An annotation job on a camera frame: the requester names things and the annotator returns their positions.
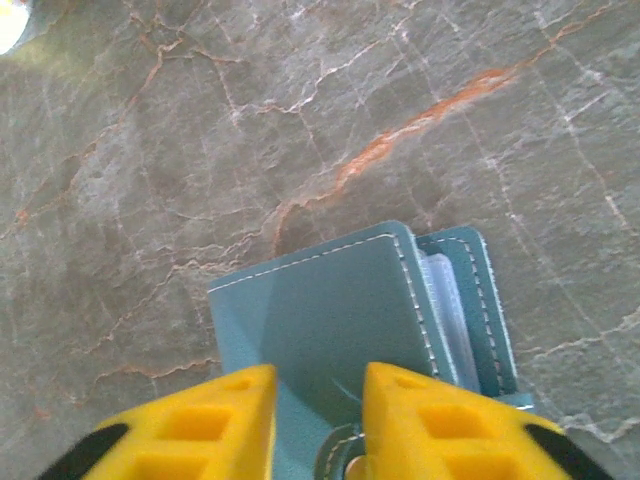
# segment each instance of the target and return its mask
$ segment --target wallet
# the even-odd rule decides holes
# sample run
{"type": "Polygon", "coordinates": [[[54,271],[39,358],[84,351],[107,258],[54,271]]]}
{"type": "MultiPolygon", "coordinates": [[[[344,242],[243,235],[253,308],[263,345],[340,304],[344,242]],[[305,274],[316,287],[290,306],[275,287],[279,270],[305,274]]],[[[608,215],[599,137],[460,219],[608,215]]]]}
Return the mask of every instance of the wallet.
{"type": "Polygon", "coordinates": [[[368,363],[430,375],[522,410],[482,236],[416,237],[390,221],[214,280],[224,373],[278,372],[275,480],[342,478],[364,453],[368,363]]]}

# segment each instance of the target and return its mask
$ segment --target marble surface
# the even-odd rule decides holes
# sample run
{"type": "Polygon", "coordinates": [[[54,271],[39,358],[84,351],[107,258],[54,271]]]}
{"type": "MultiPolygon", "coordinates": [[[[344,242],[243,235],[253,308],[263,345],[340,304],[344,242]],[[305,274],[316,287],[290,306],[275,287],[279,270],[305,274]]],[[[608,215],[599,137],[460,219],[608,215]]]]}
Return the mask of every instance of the marble surface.
{"type": "Polygon", "coordinates": [[[0,57],[0,464],[219,374],[208,281],[486,238],[524,388],[640,471],[640,4],[55,0],[0,57]]]}

